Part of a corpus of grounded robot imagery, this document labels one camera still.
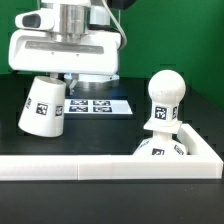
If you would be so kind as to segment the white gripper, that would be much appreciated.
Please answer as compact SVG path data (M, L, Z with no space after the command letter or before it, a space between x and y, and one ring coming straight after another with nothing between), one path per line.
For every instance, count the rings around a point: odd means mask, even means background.
M14 70L113 75L118 70L121 35L90 30L87 8L42 8L15 18L9 65ZM69 85L73 95L78 83Z

